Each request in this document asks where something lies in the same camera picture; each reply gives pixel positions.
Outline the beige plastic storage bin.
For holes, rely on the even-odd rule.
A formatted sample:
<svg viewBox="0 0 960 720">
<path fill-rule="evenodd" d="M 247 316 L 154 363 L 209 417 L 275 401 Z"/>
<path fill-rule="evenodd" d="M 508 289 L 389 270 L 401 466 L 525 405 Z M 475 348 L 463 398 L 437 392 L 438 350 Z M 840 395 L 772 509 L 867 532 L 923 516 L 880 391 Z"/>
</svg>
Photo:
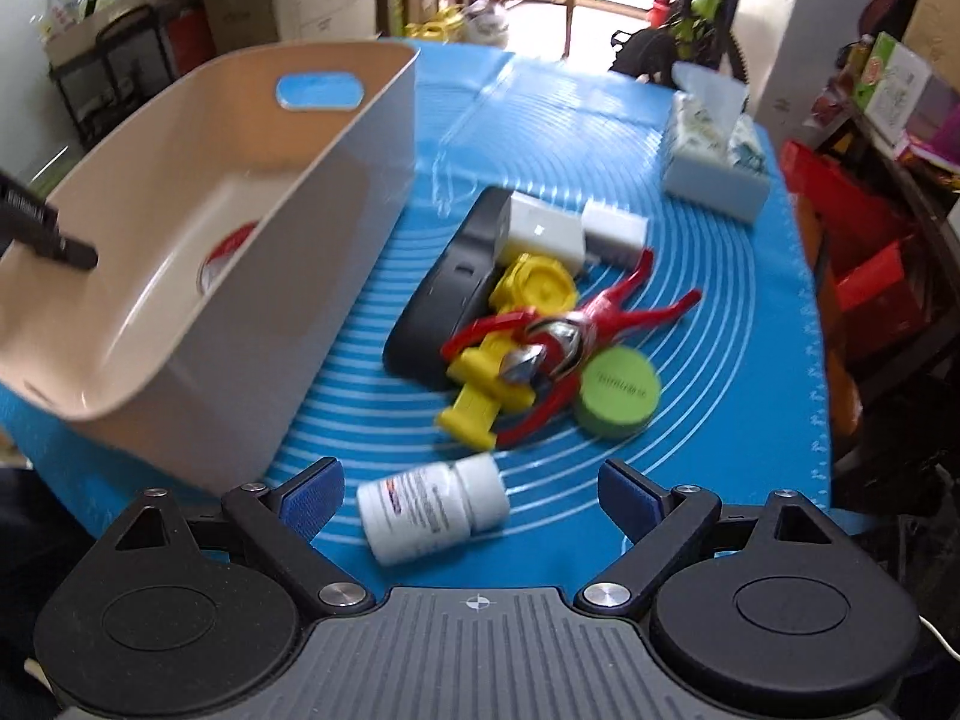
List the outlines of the beige plastic storage bin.
<svg viewBox="0 0 960 720">
<path fill-rule="evenodd" d="M 5 388 L 209 493 L 262 475 L 407 204 L 415 62 L 394 41 L 254 47 L 137 110 L 50 197 L 96 268 L 3 254 Z"/>
</svg>

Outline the white pill bottle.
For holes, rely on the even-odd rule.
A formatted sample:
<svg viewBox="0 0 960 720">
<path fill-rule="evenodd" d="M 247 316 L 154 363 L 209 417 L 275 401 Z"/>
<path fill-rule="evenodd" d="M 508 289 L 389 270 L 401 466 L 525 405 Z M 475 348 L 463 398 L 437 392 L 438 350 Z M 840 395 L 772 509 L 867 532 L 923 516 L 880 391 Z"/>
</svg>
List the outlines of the white pill bottle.
<svg viewBox="0 0 960 720">
<path fill-rule="evenodd" d="M 509 499 L 491 454 L 414 466 L 356 489 L 374 559 L 398 566 L 466 543 L 508 520 Z"/>
</svg>

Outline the red silver hero figure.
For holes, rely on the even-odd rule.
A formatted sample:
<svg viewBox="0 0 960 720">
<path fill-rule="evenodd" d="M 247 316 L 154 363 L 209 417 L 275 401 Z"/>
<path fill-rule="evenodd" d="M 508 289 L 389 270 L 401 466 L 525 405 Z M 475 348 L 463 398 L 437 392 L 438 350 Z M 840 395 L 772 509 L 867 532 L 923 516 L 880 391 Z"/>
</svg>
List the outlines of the red silver hero figure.
<svg viewBox="0 0 960 720">
<path fill-rule="evenodd" d="M 651 277 L 652 265 L 654 252 L 644 249 L 630 275 L 592 298 L 578 298 L 573 309 L 558 314 L 517 310 L 499 319 L 490 314 L 462 328 L 441 346 L 441 358 L 448 364 L 452 355 L 487 333 L 511 330 L 512 339 L 519 344 L 519 349 L 501 362 L 500 377 L 509 383 L 530 383 L 535 401 L 525 413 L 501 415 L 496 420 L 494 449 L 521 444 L 564 410 L 579 392 L 581 371 L 594 356 L 630 333 L 675 322 L 700 304 L 703 293 L 693 288 L 664 307 L 626 309 L 626 300 Z"/>
</svg>

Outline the yellow toy launcher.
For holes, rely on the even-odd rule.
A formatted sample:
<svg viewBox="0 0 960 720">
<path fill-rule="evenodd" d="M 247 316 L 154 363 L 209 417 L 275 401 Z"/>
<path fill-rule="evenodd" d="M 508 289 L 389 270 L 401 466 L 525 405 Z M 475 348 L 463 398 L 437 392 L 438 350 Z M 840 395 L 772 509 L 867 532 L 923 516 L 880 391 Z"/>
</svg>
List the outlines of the yellow toy launcher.
<svg viewBox="0 0 960 720">
<path fill-rule="evenodd" d="M 488 298 L 493 318 L 517 310 L 558 314 L 573 309 L 578 289 L 569 271 L 545 255 L 521 254 L 506 268 Z M 475 452 L 496 447 L 494 423 L 501 415 L 520 415 L 532 408 L 535 390 L 530 383 L 509 383 L 500 377 L 501 362 L 519 349 L 511 330 L 487 333 L 475 344 L 452 355 L 446 376 L 459 385 L 455 400 L 436 417 L 441 427 Z"/>
</svg>

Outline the black metal shelf rack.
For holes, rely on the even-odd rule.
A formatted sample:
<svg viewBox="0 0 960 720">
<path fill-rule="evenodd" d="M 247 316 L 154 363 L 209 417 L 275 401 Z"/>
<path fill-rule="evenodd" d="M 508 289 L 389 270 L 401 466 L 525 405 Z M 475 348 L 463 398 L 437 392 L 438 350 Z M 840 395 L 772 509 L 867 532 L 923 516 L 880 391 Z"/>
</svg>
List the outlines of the black metal shelf rack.
<svg viewBox="0 0 960 720">
<path fill-rule="evenodd" d="M 70 78 L 94 75 L 99 85 L 84 103 L 70 96 Z M 50 64 L 47 78 L 57 89 L 80 146 L 89 151 L 133 112 L 179 78 L 160 14 L 139 5 L 96 29 L 93 46 L 63 64 Z"/>
</svg>

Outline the blue silicone baking mat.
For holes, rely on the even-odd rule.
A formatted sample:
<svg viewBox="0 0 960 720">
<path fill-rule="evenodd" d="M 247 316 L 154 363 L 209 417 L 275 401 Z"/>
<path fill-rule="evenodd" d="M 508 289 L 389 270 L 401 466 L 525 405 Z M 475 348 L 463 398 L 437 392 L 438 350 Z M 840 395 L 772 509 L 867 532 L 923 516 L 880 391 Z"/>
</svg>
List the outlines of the blue silicone baking mat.
<svg viewBox="0 0 960 720">
<path fill-rule="evenodd" d="M 651 273 L 620 301 L 661 383 L 602 437 L 563 408 L 494 460 L 500 528 L 379 566 L 345 502 L 317 547 L 373 589 L 576 590 L 623 550 L 597 502 L 618 458 L 737 504 L 830 497 L 827 385 L 788 190 L 740 224 L 662 188 L 665 89 L 501 50 L 275 44 L 191 71 L 52 190 L 91 271 L 2 260 L 2 424 L 53 494 L 104 532 L 148 486 L 182 499 L 277 484 L 335 457 L 350 488 L 466 455 L 451 392 L 384 364 L 413 291 L 485 190 L 641 216 Z"/>
</svg>

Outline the white flat charger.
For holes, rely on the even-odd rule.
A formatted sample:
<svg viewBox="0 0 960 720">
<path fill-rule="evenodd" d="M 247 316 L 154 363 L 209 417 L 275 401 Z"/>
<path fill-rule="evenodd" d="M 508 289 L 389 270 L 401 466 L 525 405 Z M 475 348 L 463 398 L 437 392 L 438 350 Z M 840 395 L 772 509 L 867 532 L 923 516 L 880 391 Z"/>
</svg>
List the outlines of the white flat charger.
<svg viewBox="0 0 960 720">
<path fill-rule="evenodd" d="M 581 223 L 589 257 L 625 270 L 638 265 L 646 245 L 646 216 L 589 200 L 584 205 Z"/>
</svg>

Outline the black remote control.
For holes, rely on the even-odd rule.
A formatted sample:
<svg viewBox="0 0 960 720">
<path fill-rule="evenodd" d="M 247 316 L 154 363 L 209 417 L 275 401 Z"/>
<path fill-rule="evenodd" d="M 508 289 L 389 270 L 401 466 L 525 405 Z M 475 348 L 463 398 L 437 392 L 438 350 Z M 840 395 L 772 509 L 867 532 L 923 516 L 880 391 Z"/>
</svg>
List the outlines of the black remote control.
<svg viewBox="0 0 960 720">
<path fill-rule="evenodd" d="M 452 387 L 439 349 L 452 335 L 490 312 L 488 300 L 503 275 L 494 244 L 507 188 L 478 195 L 446 249 L 413 291 L 382 351 L 389 374 L 435 392 Z"/>
</svg>

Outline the floral tissue pack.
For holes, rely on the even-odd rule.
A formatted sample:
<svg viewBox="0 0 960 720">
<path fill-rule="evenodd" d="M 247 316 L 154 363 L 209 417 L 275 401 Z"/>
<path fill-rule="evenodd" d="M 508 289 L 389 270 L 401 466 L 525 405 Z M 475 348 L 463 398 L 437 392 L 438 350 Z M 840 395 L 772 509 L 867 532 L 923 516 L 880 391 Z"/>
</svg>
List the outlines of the floral tissue pack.
<svg viewBox="0 0 960 720">
<path fill-rule="evenodd" d="M 692 62 L 672 67 L 677 91 L 661 143 L 662 190 L 674 199 L 754 224 L 771 179 L 748 85 Z"/>
</svg>

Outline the white square power adapter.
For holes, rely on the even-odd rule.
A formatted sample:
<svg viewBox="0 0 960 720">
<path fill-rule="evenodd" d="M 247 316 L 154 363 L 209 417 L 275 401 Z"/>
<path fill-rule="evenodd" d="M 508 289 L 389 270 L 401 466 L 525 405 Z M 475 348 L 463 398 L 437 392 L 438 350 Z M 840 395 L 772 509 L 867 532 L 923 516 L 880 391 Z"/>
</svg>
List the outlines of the white square power adapter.
<svg viewBox="0 0 960 720">
<path fill-rule="evenodd" d="M 508 266 L 523 254 L 550 257 L 577 277 L 586 260 L 581 216 L 525 193 L 511 192 L 496 222 L 494 260 Z"/>
</svg>

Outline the yellow oil jug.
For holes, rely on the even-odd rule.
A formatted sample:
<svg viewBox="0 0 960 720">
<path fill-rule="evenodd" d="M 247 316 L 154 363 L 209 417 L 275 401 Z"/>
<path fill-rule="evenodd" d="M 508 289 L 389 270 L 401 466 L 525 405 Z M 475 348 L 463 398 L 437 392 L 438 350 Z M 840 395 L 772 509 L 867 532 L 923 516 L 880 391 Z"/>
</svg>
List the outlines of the yellow oil jug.
<svg viewBox="0 0 960 720">
<path fill-rule="evenodd" d="M 425 23 L 409 23 L 405 26 L 405 36 L 409 39 L 420 39 L 420 41 L 432 43 L 462 43 L 464 34 L 466 34 L 466 17 L 460 7 L 443 8 Z"/>
</svg>

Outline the green white product box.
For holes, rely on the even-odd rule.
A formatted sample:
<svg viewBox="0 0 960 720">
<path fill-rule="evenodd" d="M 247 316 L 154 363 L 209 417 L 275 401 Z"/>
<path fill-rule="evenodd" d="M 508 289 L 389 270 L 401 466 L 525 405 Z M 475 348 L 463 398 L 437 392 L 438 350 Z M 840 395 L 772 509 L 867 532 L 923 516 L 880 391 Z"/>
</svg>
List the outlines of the green white product box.
<svg viewBox="0 0 960 720">
<path fill-rule="evenodd" d="M 923 57 L 881 32 L 854 87 L 854 104 L 885 142 L 896 145 L 931 76 Z"/>
</svg>

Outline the green children's bicycle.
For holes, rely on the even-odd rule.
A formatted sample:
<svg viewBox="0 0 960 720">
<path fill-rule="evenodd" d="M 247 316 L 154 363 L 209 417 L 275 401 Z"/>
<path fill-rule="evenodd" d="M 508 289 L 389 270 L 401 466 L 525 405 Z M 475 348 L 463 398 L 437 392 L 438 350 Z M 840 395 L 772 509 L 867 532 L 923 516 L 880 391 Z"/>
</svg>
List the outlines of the green children's bicycle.
<svg viewBox="0 0 960 720">
<path fill-rule="evenodd" d="M 748 83 L 747 60 L 732 31 L 739 0 L 654 0 L 649 26 L 610 37 L 613 73 L 675 89 L 672 68 L 690 62 Z"/>
</svg>

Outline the white chest freezer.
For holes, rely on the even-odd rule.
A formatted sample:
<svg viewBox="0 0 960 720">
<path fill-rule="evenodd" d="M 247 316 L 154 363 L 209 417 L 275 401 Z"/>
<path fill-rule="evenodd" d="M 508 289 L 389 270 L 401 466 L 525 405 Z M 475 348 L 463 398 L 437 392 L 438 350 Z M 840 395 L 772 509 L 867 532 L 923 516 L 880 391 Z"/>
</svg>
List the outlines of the white chest freezer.
<svg viewBox="0 0 960 720">
<path fill-rule="evenodd" d="M 839 49 L 859 37 L 869 0 L 739 0 L 734 36 L 747 64 L 747 112 L 775 148 L 804 137 Z"/>
</svg>

